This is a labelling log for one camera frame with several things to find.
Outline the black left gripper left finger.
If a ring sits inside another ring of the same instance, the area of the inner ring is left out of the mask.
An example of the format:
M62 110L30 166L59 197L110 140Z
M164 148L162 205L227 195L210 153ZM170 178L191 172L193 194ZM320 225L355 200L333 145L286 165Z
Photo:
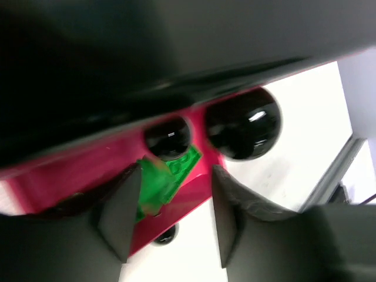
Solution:
M136 221L142 170L40 214L1 216L2 281L118 281Z

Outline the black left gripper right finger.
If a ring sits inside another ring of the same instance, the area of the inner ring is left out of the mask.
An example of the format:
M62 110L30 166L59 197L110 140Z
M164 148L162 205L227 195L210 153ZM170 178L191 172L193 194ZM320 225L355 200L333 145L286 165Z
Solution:
M375 206L287 210L214 166L211 190L229 281L374 281Z

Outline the pink drawer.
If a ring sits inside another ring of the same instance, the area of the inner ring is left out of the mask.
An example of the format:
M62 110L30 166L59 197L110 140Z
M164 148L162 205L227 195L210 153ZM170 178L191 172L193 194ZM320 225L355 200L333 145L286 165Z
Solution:
M223 159L211 148L194 146L202 154L201 159L172 201L162 207L161 215L157 218L146 216L136 224L131 255L211 197L211 169L215 164L222 165ZM76 193L87 193L105 186L146 154L140 147L131 153L124 151L120 145L113 145L107 151L93 150L39 166L19 176L1 179L1 186L15 201L16 211L39 213Z
M140 147L162 160L174 160L183 156L192 143L192 131L185 118L173 115L162 120L116 131L111 135L96 136L93 140L73 143L58 148L55 152L33 157L9 167L1 167L1 179L12 178L39 166L48 165L93 150L107 151L120 143L126 152L135 152Z
M205 156L246 162L263 156L319 158L338 146L330 107L341 90L330 62L267 80L187 111L194 143Z

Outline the black drawer cabinet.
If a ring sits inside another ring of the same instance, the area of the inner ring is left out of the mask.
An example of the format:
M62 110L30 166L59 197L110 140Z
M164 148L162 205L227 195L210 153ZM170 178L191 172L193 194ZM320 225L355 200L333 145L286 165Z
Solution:
M374 1L2 1L1 168L374 45Z

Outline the aluminium table front rail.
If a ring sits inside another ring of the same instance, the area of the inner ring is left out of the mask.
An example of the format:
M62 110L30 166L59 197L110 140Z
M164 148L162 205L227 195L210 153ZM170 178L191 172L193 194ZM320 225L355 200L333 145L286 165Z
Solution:
M338 183L349 169L365 141L364 138L354 136L347 140L307 200L300 207L299 212L303 212L311 206L326 204L330 200Z

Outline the pink bottom drawer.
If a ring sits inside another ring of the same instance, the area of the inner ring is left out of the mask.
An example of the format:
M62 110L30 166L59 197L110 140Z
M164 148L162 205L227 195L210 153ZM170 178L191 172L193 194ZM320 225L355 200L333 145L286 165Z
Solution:
M215 164L222 165L223 159L211 148L194 146L202 154L201 159L172 201L162 207L161 215L157 218L146 216L136 224L131 255L211 197L211 169ZM93 150L39 166L19 176L1 179L1 186L15 201L16 211L39 213L76 193L87 193L105 186L146 154L140 147L131 153L124 151L120 145L113 145L107 151Z

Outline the pink top drawer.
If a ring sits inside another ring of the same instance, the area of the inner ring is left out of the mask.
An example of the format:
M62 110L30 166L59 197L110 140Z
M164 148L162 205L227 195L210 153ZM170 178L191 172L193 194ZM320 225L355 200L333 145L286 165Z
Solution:
M330 107L341 90L330 62L267 80L187 111L194 143L205 156L246 162L263 156L319 158L338 146Z

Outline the dark green lego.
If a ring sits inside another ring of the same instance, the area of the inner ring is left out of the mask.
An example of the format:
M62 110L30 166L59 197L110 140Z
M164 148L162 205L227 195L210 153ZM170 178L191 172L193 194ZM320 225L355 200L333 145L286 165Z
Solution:
M142 172L136 213L136 221L140 222L146 216L157 215L175 196L178 185L176 176L165 162L144 156L137 164Z
M183 182L201 159L202 154L195 146L191 146L182 157L165 162L166 174L163 176L161 202L168 204L175 197Z

